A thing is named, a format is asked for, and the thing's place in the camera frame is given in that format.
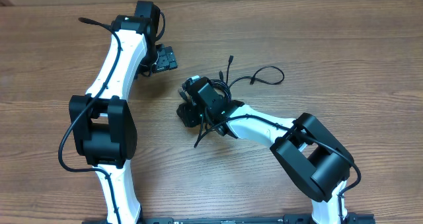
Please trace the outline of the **black usb cable silver plug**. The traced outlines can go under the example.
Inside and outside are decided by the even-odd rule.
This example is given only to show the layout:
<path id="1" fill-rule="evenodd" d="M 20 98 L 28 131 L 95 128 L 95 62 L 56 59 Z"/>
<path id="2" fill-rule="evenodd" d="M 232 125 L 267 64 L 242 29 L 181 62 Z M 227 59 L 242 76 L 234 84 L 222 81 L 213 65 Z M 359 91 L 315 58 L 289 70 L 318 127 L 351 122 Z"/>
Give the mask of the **black usb cable silver plug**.
<path id="1" fill-rule="evenodd" d="M 219 79 L 211 79 L 210 80 L 211 87 L 213 89 L 217 90 L 217 91 L 220 91 L 221 94 L 223 95 L 223 97 L 226 100 L 228 100 L 229 102 L 232 100 L 230 86 L 228 85 L 229 68 L 230 68 L 230 65 L 233 62 L 233 58 L 234 58 L 234 56 L 232 56 L 232 55 L 229 56 L 225 79 L 223 78 L 223 72 L 220 71 L 219 72 Z M 187 80 L 185 82 L 183 82 L 183 84 L 181 84 L 181 88 L 178 90 L 178 93 L 186 102 L 188 102 L 188 97 L 186 95 L 186 93 L 188 92 L 188 86 L 193 84 L 194 82 L 198 81 L 199 79 L 201 79 L 201 77 L 199 75 L 195 75 L 193 77 L 187 78 Z"/>

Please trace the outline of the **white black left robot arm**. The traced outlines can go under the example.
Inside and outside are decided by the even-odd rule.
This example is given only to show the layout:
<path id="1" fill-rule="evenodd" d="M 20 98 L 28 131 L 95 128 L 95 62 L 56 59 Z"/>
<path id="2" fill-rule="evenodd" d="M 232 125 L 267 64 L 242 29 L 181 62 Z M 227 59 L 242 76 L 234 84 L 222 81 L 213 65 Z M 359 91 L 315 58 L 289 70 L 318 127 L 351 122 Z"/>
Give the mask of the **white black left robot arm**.
<path id="1" fill-rule="evenodd" d="M 173 49 L 158 43 L 165 15 L 153 2 L 138 1 L 133 15 L 118 15 L 110 24 L 79 21 L 109 31 L 110 48 L 93 84 L 69 101 L 71 124 L 59 144 L 58 161 L 68 172 L 96 173 L 107 206 L 104 223 L 143 223 L 131 170 L 137 129 L 128 99 L 139 76 L 178 66 Z"/>

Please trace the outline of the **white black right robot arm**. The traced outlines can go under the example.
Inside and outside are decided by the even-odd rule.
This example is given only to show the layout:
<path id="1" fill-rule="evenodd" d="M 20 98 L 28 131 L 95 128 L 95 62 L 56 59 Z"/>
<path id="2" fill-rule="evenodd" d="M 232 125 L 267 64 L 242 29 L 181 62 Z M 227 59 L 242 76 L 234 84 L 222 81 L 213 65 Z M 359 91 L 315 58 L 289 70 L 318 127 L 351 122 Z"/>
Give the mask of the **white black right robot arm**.
<path id="1" fill-rule="evenodd" d="M 315 223 L 347 223 L 344 204 L 350 169 L 357 166 L 348 150 L 311 114 L 278 118 L 233 100 L 208 108 L 184 102 L 176 113 L 189 128 L 200 126 L 199 139 L 215 130 L 235 139 L 269 147 L 292 182 L 312 201 Z"/>

